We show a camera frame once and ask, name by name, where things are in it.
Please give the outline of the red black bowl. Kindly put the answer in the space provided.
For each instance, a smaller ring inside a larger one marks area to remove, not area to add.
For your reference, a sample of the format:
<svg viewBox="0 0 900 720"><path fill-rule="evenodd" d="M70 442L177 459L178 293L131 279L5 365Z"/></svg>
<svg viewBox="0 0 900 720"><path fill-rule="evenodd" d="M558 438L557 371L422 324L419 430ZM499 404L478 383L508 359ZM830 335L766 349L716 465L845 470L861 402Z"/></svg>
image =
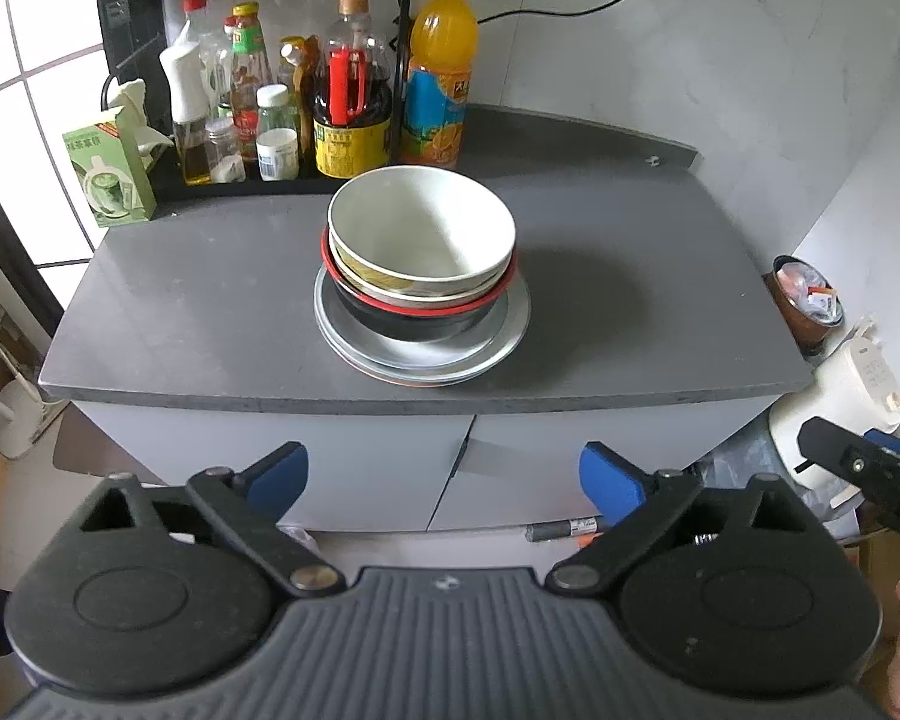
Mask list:
<svg viewBox="0 0 900 720"><path fill-rule="evenodd" d="M368 330L401 341L445 340L464 330L470 330L493 310L494 304L505 293L505 289L509 288L510 281L518 271L517 261L510 259L504 273L493 282L493 288L462 305L439 309L404 309L371 298L346 280L331 254L328 229L322 231L320 254L326 274L344 309Z"/></svg>

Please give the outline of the cream patterned bowl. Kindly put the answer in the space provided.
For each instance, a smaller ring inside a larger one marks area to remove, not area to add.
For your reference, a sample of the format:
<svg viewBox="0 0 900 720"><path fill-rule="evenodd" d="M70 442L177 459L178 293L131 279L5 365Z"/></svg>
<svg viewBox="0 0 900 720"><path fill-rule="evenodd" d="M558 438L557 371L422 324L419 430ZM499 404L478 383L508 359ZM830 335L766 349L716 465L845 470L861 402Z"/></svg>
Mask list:
<svg viewBox="0 0 900 720"><path fill-rule="evenodd" d="M331 232L325 234L325 242L329 258L349 286L374 301L393 305L398 309L453 309L481 299L484 294L491 293L496 288L496 284L504 278L514 261L514 254L509 254L504 262L484 275L458 281L413 280L380 270L378 266L364 265L356 257L346 254Z"/></svg>

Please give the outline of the white bowl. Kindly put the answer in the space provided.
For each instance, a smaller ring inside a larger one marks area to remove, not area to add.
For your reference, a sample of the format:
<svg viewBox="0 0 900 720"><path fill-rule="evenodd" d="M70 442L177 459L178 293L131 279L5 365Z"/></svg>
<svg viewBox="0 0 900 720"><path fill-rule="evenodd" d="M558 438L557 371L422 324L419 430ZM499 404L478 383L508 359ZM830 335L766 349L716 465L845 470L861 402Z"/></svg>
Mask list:
<svg viewBox="0 0 900 720"><path fill-rule="evenodd" d="M486 185L440 167L354 177L329 200L326 224L346 254L413 280L484 275L517 245L509 207Z"/></svg>

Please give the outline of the brown bin with trash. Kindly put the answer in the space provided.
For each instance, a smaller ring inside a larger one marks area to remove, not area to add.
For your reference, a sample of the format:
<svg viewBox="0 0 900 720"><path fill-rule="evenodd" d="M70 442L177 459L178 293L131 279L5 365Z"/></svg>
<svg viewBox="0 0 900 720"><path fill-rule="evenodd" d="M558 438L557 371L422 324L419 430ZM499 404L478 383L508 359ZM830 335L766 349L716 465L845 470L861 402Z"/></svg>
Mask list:
<svg viewBox="0 0 900 720"><path fill-rule="evenodd" d="M836 288L804 260L777 255L764 283L803 356L817 355L844 325Z"/></svg>

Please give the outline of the white cap jar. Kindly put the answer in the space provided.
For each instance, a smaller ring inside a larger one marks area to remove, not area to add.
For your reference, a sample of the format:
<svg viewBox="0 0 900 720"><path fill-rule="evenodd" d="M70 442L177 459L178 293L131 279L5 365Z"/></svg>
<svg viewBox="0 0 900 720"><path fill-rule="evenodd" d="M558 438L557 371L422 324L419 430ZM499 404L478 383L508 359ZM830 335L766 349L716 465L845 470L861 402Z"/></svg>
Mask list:
<svg viewBox="0 0 900 720"><path fill-rule="evenodd" d="M294 181L299 176L297 114L289 88L281 83L256 91L256 159L263 181Z"/></svg>

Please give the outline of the green tissue box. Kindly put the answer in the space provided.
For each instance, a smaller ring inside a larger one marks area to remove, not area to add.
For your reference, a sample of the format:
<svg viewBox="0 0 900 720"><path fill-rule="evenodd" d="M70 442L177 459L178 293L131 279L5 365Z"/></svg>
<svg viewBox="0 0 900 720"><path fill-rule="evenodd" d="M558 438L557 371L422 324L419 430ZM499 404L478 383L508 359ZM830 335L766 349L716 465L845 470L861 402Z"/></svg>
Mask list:
<svg viewBox="0 0 900 720"><path fill-rule="evenodd" d="M145 223L157 202L149 172L172 140L149 125L144 80L121 83L92 122L63 133L80 192L100 227Z"/></svg>

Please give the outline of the small clear oil bottle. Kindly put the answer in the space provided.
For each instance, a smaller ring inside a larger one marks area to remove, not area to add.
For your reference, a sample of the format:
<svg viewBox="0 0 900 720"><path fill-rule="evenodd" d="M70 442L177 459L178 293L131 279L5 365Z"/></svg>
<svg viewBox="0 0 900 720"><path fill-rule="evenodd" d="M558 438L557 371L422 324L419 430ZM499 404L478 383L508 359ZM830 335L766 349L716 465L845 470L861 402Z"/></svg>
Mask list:
<svg viewBox="0 0 900 720"><path fill-rule="evenodd" d="M206 185L211 182L208 152L206 151L206 121L173 124L176 154L180 161L183 181L187 185Z"/></svg>

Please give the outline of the soy sauce bottle yellow label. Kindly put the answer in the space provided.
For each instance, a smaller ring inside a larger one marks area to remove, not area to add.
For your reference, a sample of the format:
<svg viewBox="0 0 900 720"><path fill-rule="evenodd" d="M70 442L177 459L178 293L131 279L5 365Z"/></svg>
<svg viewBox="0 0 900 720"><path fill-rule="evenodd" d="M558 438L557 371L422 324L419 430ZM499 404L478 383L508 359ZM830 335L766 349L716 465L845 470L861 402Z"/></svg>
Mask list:
<svg viewBox="0 0 900 720"><path fill-rule="evenodd" d="M338 11L317 71L315 161L323 176L352 179L390 161L393 93L368 0L338 0Z"/></svg>

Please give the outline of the green label sauce bottle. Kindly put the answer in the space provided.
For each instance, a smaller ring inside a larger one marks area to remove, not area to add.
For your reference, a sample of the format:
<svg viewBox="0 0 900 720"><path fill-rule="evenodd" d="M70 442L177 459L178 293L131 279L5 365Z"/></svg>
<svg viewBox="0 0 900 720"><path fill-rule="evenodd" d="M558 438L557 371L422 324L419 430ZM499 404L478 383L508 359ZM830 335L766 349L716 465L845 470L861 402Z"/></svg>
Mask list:
<svg viewBox="0 0 900 720"><path fill-rule="evenodd" d="M261 86L271 83L265 35L258 15L260 5L256 2L244 2L232 9L235 21L230 64L230 110L245 163L256 161L256 93Z"/></svg>

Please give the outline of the white spray bottle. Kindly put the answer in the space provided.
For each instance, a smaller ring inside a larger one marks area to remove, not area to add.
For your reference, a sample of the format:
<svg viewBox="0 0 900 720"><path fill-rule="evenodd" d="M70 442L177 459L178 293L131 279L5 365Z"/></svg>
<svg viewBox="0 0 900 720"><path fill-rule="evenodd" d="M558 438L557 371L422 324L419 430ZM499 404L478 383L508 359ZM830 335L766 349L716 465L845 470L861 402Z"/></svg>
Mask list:
<svg viewBox="0 0 900 720"><path fill-rule="evenodd" d="M175 125L214 117L229 93L230 44L221 23L209 15L208 5L209 0L183 0L183 28L159 55Z"/></svg>

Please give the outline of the orange juice bottle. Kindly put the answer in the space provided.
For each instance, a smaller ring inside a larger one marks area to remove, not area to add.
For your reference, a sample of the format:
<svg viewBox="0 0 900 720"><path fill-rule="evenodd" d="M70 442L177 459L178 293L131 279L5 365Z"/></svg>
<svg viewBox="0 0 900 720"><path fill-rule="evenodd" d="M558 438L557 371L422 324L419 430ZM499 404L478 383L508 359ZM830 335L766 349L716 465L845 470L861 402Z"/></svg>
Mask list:
<svg viewBox="0 0 900 720"><path fill-rule="evenodd" d="M466 0L429 0L422 7L409 41L403 161L457 165L478 46L478 20Z"/></svg>

